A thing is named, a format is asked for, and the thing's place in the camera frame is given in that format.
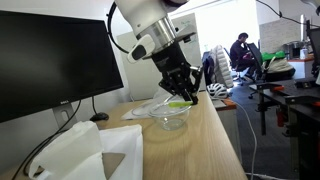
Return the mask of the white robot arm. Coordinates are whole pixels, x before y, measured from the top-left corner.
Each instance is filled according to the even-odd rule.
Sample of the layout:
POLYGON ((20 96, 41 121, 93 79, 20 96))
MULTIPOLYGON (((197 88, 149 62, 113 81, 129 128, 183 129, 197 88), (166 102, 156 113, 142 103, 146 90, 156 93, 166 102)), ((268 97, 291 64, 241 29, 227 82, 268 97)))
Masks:
POLYGON ((201 66, 190 65, 179 43, 188 42, 196 34, 189 25, 176 30, 168 13, 189 0, 114 0, 131 26, 137 43, 128 52, 127 59, 136 62, 151 58, 162 74, 159 86, 172 95, 179 95, 193 105, 198 103, 197 92, 202 79, 201 66))

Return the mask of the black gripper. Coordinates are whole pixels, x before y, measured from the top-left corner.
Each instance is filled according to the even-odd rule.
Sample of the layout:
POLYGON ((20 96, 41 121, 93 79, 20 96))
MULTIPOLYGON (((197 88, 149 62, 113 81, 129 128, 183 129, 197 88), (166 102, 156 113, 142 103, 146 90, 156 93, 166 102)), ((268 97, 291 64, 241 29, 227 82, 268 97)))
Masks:
POLYGON ((169 45, 151 58, 162 74, 159 85, 173 95, 180 95, 185 101, 192 100, 192 104, 196 105, 203 67, 188 63, 178 43, 169 45))

